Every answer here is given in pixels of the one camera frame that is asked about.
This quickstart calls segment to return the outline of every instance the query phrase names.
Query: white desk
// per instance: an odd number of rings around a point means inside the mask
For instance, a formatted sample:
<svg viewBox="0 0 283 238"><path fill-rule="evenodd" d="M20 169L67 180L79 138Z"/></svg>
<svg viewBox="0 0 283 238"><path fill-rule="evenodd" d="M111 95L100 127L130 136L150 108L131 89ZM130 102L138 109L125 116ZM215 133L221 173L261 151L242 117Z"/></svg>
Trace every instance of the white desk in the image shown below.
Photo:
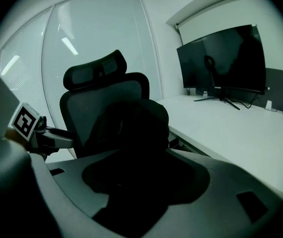
<svg viewBox="0 0 283 238"><path fill-rule="evenodd" d="M283 192L283 114L194 96L158 101L170 131L212 158L230 161Z"/></svg>

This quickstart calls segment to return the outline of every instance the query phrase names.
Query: mesh chair back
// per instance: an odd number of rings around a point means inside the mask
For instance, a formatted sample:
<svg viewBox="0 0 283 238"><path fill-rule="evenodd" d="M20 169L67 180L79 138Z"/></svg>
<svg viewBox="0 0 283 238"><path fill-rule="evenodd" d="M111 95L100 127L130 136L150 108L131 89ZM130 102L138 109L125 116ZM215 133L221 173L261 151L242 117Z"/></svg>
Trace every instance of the mesh chair back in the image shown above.
<svg viewBox="0 0 283 238"><path fill-rule="evenodd" d="M149 98L147 77L138 72L124 74L126 66L122 68L125 62L122 62L120 55L116 54L120 62L108 55L113 62L105 62L103 58L92 62L94 66L84 64L72 67L64 75L64 86L70 91L61 97L60 109L67 130L77 134L74 150L78 158L90 155L84 152L83 145L89 138L97 117L108 105L118 101ZM103 74L103 64L112 64L108 66L111 73Z"/></svg>

